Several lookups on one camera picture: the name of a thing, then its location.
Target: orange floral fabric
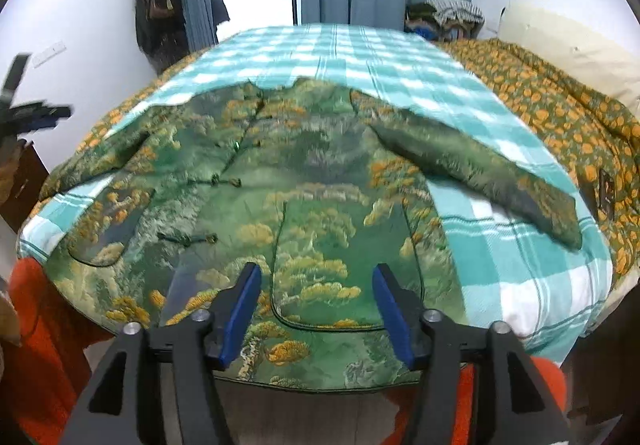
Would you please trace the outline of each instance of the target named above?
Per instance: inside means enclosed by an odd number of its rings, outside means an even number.
[[[640,123],[619,101],[571,78],[534,53],[498,39],[440,44],[493,89],[545,143],[572,180],[592,183],[599,197],[599,169],[612,176],[615,216],[598,210],[609,241],[613,284],[640,255]]]

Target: metal screw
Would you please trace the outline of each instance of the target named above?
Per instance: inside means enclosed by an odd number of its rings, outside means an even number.
[[[440,322],[442,320],[442,313],[438,310],[426,310],[422,313],[422,320],[425,322]]]
[[[142,326],[139,322],[129,322],[124,324],[122,331],[127,335],[135,335],[142,329]]]
[[[498,335],[506,335],[511,331],[511,326],[502,320],[496,320],[491,324],[491,329],[498,333]]]
[[[204,322],[208,318],[209,318],[209,312],[203,308],[200,308],[191,314],[191,319],[195,320],[196,322]]]

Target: brown wooden furniture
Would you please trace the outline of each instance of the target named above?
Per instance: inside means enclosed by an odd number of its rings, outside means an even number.
[[[15,173],[14,186],[9,198],[0,206],[0,216],[14,232],[18,232],[31,209],[38,201],[40,188],[49,172],[42,164],[33,145],[27,146],[20,157],[20,166]]]

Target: wooden floor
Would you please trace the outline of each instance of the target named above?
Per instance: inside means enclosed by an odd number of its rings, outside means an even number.
[[[92,368],[109,343],[87,349]],[[182,443],[171,366],[162,364],[162,406],[168,445]],[[394,424],[396,408],[380,394],[301,395],[216,383],[237,445],[378,445]]]

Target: green jacket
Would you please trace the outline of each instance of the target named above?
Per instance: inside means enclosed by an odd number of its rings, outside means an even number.
[[[263,291],[224,375],[292,389],[415,379],[381,330],[377,263],[425,305],[466,321],[425,174],[582,244],[564,192],[440,122],[319,80],[151,107],[56,168],[41,196],[111,171],[47,263],[59,290],[113,331],[132,320],[174,324],[254,261]]]

